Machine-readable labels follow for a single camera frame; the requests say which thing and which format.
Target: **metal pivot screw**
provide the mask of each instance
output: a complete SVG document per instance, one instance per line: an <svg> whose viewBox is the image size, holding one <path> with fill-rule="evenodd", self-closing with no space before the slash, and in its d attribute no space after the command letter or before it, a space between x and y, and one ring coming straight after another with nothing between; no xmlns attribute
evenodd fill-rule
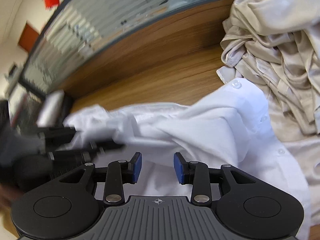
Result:
<svg viewBox="0 0 320 240"><path fill-rule="evenodd" d="M106 201L111 203L119 202L120 200L121 200L121 196L117 194L111 194L106 196Z"/></svg>
<svg viewBox="0 0 320 240"><path fill-rule="evenodd" d="M207 195L196 195L193 199L198 203L205 203L210 200Z"/></svg>

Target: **beige cloth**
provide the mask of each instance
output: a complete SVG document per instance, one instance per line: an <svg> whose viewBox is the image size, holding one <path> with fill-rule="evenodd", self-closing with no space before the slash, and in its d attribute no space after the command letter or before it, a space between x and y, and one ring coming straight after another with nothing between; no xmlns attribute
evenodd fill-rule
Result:
<svg viewBox="0 0 320 240"><path fill-rule="evenodd" d="M275 134L309 183L320 224L320 0L235 0L217 73L245 77L268 98Z"/></svg>
<svg viewBox="0 0 320 240"><path fill-rule="evenodd" d="M11 220L11 208L0 207L0 239L1 240L16 240L19 238L16 228Z"/></svg>

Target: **crosshair marking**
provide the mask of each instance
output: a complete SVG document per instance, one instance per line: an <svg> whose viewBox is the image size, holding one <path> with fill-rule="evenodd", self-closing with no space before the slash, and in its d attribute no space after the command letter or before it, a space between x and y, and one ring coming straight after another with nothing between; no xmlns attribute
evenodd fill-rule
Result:
<svg viewBox="0 0 320 240"><path fill-rule="evenodd" d="M164 202L163 200L161 200L160 198L156 199L153 201L154 203L157 203L158 205L161 204L162 202Z"/></svg>

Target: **white shirt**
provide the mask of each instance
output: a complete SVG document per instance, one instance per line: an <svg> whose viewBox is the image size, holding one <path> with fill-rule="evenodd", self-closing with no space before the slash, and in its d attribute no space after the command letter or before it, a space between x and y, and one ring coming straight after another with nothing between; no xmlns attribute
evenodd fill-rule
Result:
<svg viewBox="0 0 320 240"><path fill-rule="evenodd" d="M157 103L111 112L93 106L70 115L64 125L82 131L71 142L73 148L105 138L127 145L122 152L99 156L98 167L130 160L136 151L142 153L139 180L124 185L126 197L190 197L192 186L180 185L173 168L173 154L180 151L187 161L200 161L210 168L229 163L293 195L305 211L297 238L308 239L308 184L297 161L272 130L263 92L245 79L232 80L192 106Z"/></svg>

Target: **human hand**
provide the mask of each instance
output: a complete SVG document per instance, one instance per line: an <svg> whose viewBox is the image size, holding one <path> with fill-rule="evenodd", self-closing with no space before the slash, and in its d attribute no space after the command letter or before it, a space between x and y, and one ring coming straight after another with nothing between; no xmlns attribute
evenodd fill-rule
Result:
<svg viewBox="0 0 320 240"><path fill-rule="evenodd" d="M23 192L16 187L0 184L0 206L10 207L12 201L23 195Z"/></svg>

